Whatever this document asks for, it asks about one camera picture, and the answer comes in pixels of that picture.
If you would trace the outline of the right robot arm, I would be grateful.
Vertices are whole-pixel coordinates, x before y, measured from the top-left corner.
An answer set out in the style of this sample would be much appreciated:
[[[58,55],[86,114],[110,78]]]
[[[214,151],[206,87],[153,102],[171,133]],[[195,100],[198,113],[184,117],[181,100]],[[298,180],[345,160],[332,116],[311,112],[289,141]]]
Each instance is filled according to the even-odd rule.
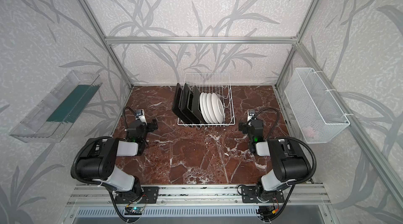
[[[256,186],[259,196],[307,182],[315,174],[317,159],[305,142],[293,137],[265,139],[261,120],[240,122],[239,131],[249,137],[252,154],[271,159],[272,170]]]

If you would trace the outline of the square floral plate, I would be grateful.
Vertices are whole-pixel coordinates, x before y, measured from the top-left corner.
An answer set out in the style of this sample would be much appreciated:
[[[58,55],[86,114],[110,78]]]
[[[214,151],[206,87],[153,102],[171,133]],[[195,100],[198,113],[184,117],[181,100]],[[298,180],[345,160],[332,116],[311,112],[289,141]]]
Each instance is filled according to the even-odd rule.
[[[187,117],[183,115],[183,113],[180,110],[180,104],[181,104],[181,97],[182,97],[182,86],[177,83],[176,89],[175,89],[175,95],[174,95],[174,100],[172,103],[172,112],[184,123],[187,124]]]

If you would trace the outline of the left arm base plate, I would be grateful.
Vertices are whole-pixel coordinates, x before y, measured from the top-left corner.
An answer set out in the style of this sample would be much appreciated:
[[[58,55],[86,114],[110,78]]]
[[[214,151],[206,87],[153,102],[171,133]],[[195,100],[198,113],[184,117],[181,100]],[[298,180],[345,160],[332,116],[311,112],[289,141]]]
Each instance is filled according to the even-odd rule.
[[[156,204],[159,187],[146,186],[134,191],[117,192],[114,198],[117,204]]]

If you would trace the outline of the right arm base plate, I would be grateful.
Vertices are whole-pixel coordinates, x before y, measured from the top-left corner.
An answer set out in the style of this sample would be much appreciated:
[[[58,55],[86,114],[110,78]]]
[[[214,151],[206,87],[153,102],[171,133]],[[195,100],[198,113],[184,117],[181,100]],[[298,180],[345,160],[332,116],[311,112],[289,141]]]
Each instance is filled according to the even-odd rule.
[[[285,198],[282,191],[266,191],[260,185],[246,186],[238,185],[238,193],[242,197],[242,202],[248,203],[284,203]]]

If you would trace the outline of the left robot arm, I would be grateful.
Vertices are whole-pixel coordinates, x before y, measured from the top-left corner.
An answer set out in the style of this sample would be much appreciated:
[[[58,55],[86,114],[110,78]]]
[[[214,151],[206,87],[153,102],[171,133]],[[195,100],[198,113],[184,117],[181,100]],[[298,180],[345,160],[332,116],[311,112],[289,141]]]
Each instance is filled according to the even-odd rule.
[[[158,129],[157,120],[151,123],[139,119],[126,129],[125,139],[98,137],[89,139],[79,150],[71,166],[71,177],[85,184],[105,187],[109,192],[142,195],[140,181],[119,169],[115,162],[121,156],[140,156],[148,146],[147,134]]]

